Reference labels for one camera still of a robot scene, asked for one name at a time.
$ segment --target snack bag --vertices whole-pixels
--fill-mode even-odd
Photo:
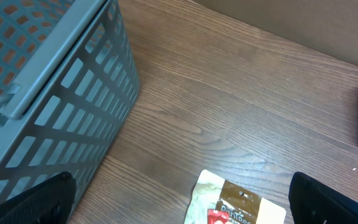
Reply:
[[[224,212],[228,218],[210,209]],[[284,208],[203,170],[194,187],[185,224],[209,224],[211,220],[218,224],[283,224],[285,214]]]

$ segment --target wooden table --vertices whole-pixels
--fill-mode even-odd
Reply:
[[[183,223],[203,169],[287,210],[302,171],[358,201],[358,67],[186,0],[120,0],[137,103],[72,223]]]

